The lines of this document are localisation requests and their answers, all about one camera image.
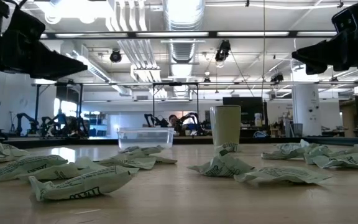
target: cable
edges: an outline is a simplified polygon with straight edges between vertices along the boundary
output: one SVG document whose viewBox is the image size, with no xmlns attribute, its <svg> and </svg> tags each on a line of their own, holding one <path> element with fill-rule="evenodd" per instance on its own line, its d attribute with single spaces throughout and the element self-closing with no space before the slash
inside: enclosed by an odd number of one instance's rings
<svg viewBox="0 0 358 224">
<path fill-rule="evenodd" d="M 260 96 L 262 98 L 262 104 L 264 101 L 264 83 L 265 83 L 265 63 L 266 63 L 266 55 L 265 55 L 265 51 L 266 51 L 266 7 L 265 7 L 265 2 L 266 0 L 264 0 L 264 61 L 263 61 L 263 65 L 262 65 L 262 96 Z"/>
<path fill-rule="evenodd" d="M 233 54 L 233 52 L 231 51 L 231 49 L 230 49 L 230 53 L 231 53 L 231 55 L 233 55 L 234 62 L 236 63 L 237 68 L 239 69 L 239 72 L 240 72 L 240 74 L 241 74 L 241 77 L 242 77 L 242 79 L 244 80 L 244 82 L 246 83 L 248 90 L 251 92 L 252 97 L 255 97 L 255 96 L 254 96 L 254 93 L 252 92 L 251 88 L 249 87 L 249 85 L 248 85 L 248 83 L 247 83 L 246 78 L 245 78 L 244 75 L 242 74 L 241 69 L 240 69 L 240 66 L 239 66 L 239 64 L 237 63 L 236 57 L 234 56 L 234 54 Z"/>
</svg>

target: crumpled paper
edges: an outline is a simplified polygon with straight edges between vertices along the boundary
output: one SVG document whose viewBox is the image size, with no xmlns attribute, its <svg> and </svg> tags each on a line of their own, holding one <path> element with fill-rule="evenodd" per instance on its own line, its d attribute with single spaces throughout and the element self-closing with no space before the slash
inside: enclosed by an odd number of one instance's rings
<svg viewBox="0 0 358 224">
<path fill-rule="evenodd" d="M 0 143 L 0 162 L 9 162 L 28 156 L 30 153 L 26 150 L 18 149 L 9 144 Z"/>
<path fill-rule="evenodd" d="M 263 159 L 292 159 L 302 158 L 306 149 L 310 144 L 303 139 L 301 143 L 286 143 L 277 146 L 278 150 L 273 152 L 263 152 L 261 157 Z"/>
<path fill-rule="evenodd" d="M 341 150 L 338 152 L 333 152 L 328 148 L 328 146 L 317 146 L 305 151 L 303 157 L 305 158 L 307 164 L 314 165 L 315 163 L 313 162 L 313 158 L 316 156 L 336 157 L 354 153 L 358 153 L 358 144 L 355 144 L 351 149 Z"/>
<path fill-rule="evenodd" d="M 58 155 L 30 156 L 0 168 L 0 181 L 13 180 L 20 174 L 27 174 L 45 169 L 51 166 L 66 164 L 68 161 Z"/>
<path fill-rule="evenodd" d="M 347 167 L 358 168 L 358 153 L 344 154 L 340 156 L 316 156 L 311 158 L 320 168 Z"/>
<path fill-rule="evenodd" d="M 41 183 L 35 177 L 29 177 L 32 190 L 39 202 L 94 197 L 113 192 L 127 184 L 131 179 L 128 168 L 121 166 L 96 170 L 58 185 L 51 181 Z"/>
<path fill-rule="evenodd" d="M 94 161 L 96 164 L 102 166 L 123 166 L 123 167 L 133 167 L 133 168 L 140 168 L 140 169 L 152 169 L 155 162 L 155 157 L 136 157 L 131 156 L 129 154 L 118 154 L 113 156 L 109 159 L 103 159 L 101 161 Z"/>
<path fill-rule="evenodd" d="M 35 177 L 37 180 L 70 179 L 105 168 L 105 166 L 95 164 L 89 157 L 81 157 L 78 158 L 75 163 L 71 162 L 69 164 L 51 166 L 33 173 L 21 174 L 17 177 L 24 181 L 29 181 L 30 176 Z M 139 168 L 127 168 L 126 170 L 131 174 L 135 174 Z"/>
<path fill-rule="evenodd" d="M 219 152 L 218 156 L 201 166 L 189 166 L 188 169 L 195 170 L 209 177 L 233 177 L 245 172 L 250 172 L 252 167 L 245 162 L 230 156 L 227 150 Z"/>
<path fill-rule="evenodd" d="M 163 149 L 164 148 L 162 146 L 155 146 L 155 147 L 133 146 L 133 147 L 128 147 L 122 151 L 119 151 L 119 153 L 143 152 L 143 154 L 145 155 L 150 155 L 150 154 L 160 153 Z"/>
<path fill-rule="evenodd" d="M 331 178 L 329 175 L 319 174 L 302 167 L 265 167 L 258 171 L 235 175 L 234 179 L 238 182 L 246 182 L 258 177 L 271 181 L 286 180 L 307 184 L 318 183 Z"/>
<path fill-rule="evenodd" d="M 218 155 L 220 151 L 227 150 L 228 152 L 237 152 L 238 144 L 237 143 L 224 143 L 221 146 L 216 146 L 214 148 L 215 155 Z"/>
</svg>

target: person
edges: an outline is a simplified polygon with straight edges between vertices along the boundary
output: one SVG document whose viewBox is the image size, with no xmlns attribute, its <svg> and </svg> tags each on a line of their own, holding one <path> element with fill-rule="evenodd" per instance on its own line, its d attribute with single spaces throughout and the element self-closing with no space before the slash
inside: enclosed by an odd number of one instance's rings
<svg viewBox="0 0 358 224">
<path fill-rule="evenodd" d="M 171 127 L 175 127 L 177 125 L 178 117 L 174 114 L 171 114 L 168 118 Z"/>
</svg>

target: ventilation duct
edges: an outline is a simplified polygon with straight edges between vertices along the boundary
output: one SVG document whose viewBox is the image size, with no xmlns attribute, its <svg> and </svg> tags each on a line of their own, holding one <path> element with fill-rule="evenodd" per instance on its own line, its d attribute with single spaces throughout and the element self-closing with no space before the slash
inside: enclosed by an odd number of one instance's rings
<svg viewBox="0 0 358 224">
<path fill-rule="evenodd" d="M 163 8 L 167 30 L 194 31 L 201 29 L 205 0 L 164 0 Z M 172 75 L 181 78 L 175 81 L 187 81 L 190 77 L 193 66 L 186 63 L 194 62 L 195 51 L 195 43 L 170 44 L 171 63 L 177 63 L 171 65 Z M 183 96 L 180 87 L 175 87 L 174 90 L 181 93 L 177 93 L 178 96 Z"/>
</svg>

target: white pillar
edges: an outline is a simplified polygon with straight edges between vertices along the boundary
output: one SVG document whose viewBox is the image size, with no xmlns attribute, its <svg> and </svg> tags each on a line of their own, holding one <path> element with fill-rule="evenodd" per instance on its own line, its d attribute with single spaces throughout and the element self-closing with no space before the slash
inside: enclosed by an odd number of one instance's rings
<svg viewBox="0 0 358 224">
<path fill-rule="evenodd" d="M 293 81 L 317 81 L 317 75 L 307 75 L 306 69 L 292 71 Z M 302 84 L 292 87 L 293 122 L 303 124 L 304 136 L 321 135 L 318 85 Z"/>
</svg>

